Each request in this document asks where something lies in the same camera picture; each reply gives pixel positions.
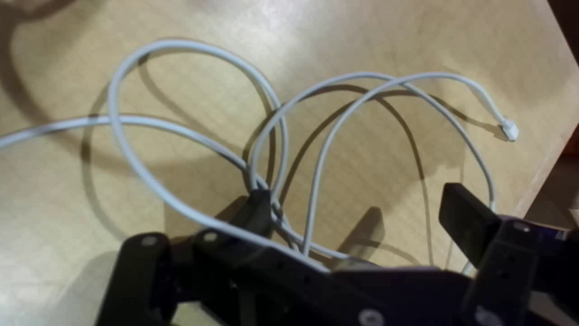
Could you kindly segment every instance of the black device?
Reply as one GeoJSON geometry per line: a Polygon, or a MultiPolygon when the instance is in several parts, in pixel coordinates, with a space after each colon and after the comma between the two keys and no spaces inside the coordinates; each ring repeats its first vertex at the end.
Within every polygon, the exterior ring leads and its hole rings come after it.
{"type": "MultiPolygon", "coordinates": [[[[231,222],[269,237],[269,204],[269,192],[254,190],[231,222]]],[[[121,246],[97,324],[169,326],[178,302],[200,302],[231,326],[549,324],[528,309],[531,291],[577,317],[577,230],[502,219],[457,182],[444,184],[439,222],[475,278],[435,268],[321,273],[216,230],[173,240],[139,233],[121,246]]]]}

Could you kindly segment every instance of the cable connector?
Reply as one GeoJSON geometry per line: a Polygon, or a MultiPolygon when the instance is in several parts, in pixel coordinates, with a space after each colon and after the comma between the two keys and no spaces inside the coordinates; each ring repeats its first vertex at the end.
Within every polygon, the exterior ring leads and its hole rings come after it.
{"type": "Polygon", "coordinates": [[[501,123],[501,128],[502,128],[506,139],[515,141],[519,137],[519,126],[513,121],[504,119],[501,123]]]}

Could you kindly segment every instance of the wooden table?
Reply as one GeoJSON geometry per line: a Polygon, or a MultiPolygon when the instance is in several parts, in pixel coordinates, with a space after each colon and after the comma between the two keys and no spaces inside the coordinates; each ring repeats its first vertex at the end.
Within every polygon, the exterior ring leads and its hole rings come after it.
{"type": "MultiPolygon", "coordinates": [[[[517,121],[519,141],[504,141],[464,86],[423,86],[461,115],[493,173],[502,213],[526,211],[579,119],[579,70],[542,0],[75,0],[26,14],[0,5],[0,132],[101,114],[119,59],[162,36],[244,56],[283,99],[349,70],[450,70],[481,81],[517,121]]],[[[289,114],[296,159],[283,199],[298,230],[327,115],[358,96],[338,88],[289,114]]],[[[236,152],[265,112],[238,70],[193,54],[159,56],[133,70],[122,108],[186,123],[236,152]]],[[[216,213],[244,193],[238,170],[206,148],[155,130],[130,128],[130,137],[162,182],[202,211],[216,213]]],[[[135,179],[108,128],[3,148],[0,168],[0,324],[92,324],[126,235],[197,230],[135,179]]],[[[446,181],[486,197],[473,157],[428,105],[405,92],[372,101],[330,150],[314,239],[327,246],[349,239],[350,251],[379,264],[457,268],[463,257],[455,249],[446,257],[448,237],[435,222],[446,181]]]]}

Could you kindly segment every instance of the light wood grain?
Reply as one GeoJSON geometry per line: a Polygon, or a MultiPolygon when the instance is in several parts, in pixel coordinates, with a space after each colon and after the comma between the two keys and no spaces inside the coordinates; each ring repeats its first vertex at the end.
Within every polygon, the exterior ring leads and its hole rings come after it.
{"type": "MultiPolygon", "coordinates": [[[[0,132],[102,112],[102,86],[119,59],[164,36],[244,56],[283,99],[349,70],[452,70],[481,81],[519,123],[517,143],[501,137],[464,86],[423,86],[464,115],[502,213],[524,213],[579,119],[579,72],[540,0],[75,0],[37,14],[0,3],[0,132]]],[[[358,96],[320,94],[289,114],[291,154],[300,159],[285,211],[298,230],[327,126],[307,139],[358,96]]],[[[159,56],[130,74],[122,108],[187,123],[238,154],[265,114],[238,70],[191,54],[159,56]]],[[[197,144],[135,128],[130,137],[168,188],[207,213],[244,193],[240,173],[197,144]]],[[[0,324],[92,324],[126,235],[195,230],[133,177],[106,128],[5,148],[0,170],[0,324]]],[[[435,222],[446,181],[486,197],[475,161],[444,119],[412,96],[385,96],[354,114],[330,150],[314,239],[339,246],[376,206],[381,239],[367,259],[446,266],[448,237],[435,222]]],[[[453,251],[448,266],[461,260],[453,251]]]]}

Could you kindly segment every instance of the cable plug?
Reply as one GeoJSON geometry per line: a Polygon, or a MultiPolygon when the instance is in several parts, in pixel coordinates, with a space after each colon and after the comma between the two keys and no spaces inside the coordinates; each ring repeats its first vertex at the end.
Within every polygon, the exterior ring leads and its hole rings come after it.
{"type": "Polygon", "coordinates": [[[502,132],[504,132],[504,135],[506,135],[506,139],[510,139],[510,141],[515,141],[517,137],[519,137],[519,126],[513,123],[513,121],[510,121],[510,119],[504,119],[502,123],[501,123],[501,128],[502,128],[502,132]]]}

